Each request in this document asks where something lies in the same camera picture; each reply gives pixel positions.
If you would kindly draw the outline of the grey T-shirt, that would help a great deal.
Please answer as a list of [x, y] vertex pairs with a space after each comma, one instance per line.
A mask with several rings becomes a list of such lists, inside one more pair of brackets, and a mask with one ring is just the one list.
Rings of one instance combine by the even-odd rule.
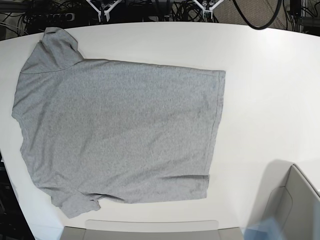
[[226, 73], [85, 59], [47, 28], [22, 67], [12, 108], [33, 184], [68, 217], [126, 204], [204, 199]]

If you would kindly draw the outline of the blue blurry object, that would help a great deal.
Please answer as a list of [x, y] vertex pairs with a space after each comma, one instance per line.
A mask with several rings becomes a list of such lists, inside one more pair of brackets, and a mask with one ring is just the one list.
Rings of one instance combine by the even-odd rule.
[[282, 225], [274, 218], [268, 217], [242, 230], [244, 240], [285, 240]]

